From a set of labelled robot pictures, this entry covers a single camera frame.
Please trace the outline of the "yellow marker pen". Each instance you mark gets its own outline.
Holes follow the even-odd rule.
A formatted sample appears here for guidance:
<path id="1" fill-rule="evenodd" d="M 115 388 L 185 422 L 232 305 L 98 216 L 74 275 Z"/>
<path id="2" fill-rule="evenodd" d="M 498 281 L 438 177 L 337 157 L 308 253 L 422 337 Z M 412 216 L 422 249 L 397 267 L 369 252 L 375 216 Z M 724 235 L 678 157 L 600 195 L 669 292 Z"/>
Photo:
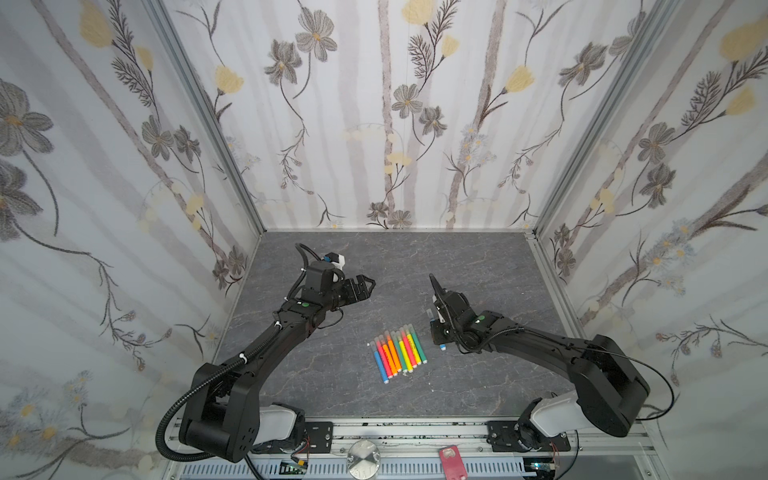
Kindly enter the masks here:
<path id="1" fill-rule="evenodd" d="M 415 349 L 415 345 L 414 345 L 414 343 L 413 343 L 413 340 L 412 340 L 412 338 L 411 338 L 411 336 L 410 336 L 410 334 L 409 334 L 409 332 L 408 332 L 407 326 L 403 327 L 403 329 L 405 330 L 405 332 L 406 332 L 406 334 L 407 334 L 407 336 L 408 336 L 408 338 L 409 338 L 409 341 L 410 341 L 410 343 L 411 343 L 411 347 L 412 347 L 412 349 L 413 349 L 413 353 L 414 353 L 414 355 L 415 355 L 416 359 L 418 360 L 418 359 L 419 359 L 419 357 L 418 357 L 418 353 L 416 352 L 416 349 Z"/>

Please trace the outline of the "pink marker pen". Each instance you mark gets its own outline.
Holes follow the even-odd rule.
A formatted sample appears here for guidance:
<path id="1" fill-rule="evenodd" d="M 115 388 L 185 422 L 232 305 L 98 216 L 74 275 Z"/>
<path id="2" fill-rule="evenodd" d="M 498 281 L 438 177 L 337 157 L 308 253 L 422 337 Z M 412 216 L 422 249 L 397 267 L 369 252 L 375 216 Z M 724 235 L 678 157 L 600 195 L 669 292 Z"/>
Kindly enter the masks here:
<path id="1" fill-rule="evenodd" d="M 418 366 L 418 363 L 413 353 L 413 349 L 411 347 L 409 338 L 403 328 L 399 329 L 399 338 L 400 338 L 401 347 L 405 351 L 405 358 L 407 361 L 408 370 L 410 372 L 413 372 L 414 369 Z"/>

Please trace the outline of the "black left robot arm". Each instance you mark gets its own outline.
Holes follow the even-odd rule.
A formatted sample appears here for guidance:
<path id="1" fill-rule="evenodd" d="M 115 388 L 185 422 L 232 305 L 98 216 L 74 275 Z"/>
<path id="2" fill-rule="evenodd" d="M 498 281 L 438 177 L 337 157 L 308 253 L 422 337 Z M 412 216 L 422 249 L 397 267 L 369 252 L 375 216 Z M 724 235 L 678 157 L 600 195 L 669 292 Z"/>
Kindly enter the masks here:
<path id="1" fill-rule="evenodd" d="M 213 457 L 241 461 L 254 445 L 266 441 L 260 392 L 272 372 L 329 312 L 369 299 L 375 286 L 372 278 L 348 278 L 325 260 L 303 267 L 256 340 L 222 364 L 206 363 L 195 372 L 190 389 L 158 426 L 158 452 L 180 463 Z"/>

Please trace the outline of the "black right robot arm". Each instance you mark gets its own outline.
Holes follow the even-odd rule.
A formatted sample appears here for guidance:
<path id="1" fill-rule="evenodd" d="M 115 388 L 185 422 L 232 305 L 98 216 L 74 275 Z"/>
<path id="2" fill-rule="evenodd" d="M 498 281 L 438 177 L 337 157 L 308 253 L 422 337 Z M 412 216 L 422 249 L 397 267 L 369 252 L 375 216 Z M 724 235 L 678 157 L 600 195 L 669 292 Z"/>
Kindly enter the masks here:
<path id="1" fill-rule="evenodd" d="M 594 427 L 618 438 L 629 434 L 651 389 L 615 341 L 548 333 L 500 313 L 477 313 L 467 297 L 429 276 L 438 319 L 430 326 L 437 345 L 454 343 L 464 354 L 512 355 L 568 380 L 572 390 L 531 401 L 516 423 L 517 442 L 532 450 L 562 433 Z"/>

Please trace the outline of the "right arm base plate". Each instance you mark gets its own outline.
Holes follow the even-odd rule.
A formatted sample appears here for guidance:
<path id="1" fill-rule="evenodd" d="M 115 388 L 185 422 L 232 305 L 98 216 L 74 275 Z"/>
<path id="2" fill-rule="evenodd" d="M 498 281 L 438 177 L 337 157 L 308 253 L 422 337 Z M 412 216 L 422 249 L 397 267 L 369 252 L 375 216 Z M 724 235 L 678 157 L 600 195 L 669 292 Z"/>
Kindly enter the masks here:
<path id="1" fill-rule="evenodd" d="M 488 421 L 486 427 L 486 442 L 496 453 L 555 453 L 572 450 L 565 434 L 546 437 L 527 421 Z"/>

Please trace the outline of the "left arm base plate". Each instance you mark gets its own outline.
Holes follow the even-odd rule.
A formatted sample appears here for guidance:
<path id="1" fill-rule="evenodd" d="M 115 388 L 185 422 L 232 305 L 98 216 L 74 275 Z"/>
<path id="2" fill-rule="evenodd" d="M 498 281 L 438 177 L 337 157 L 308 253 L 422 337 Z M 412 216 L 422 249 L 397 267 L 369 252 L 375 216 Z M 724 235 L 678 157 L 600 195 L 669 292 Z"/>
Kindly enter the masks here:
<path id="1" fill-rule="evenodd" d="M 263 453 L 326 454 L 331 451 L 334 424 L 328 421 L 298 422 L 286 439 L 273 440 L 261 447 Z"/>

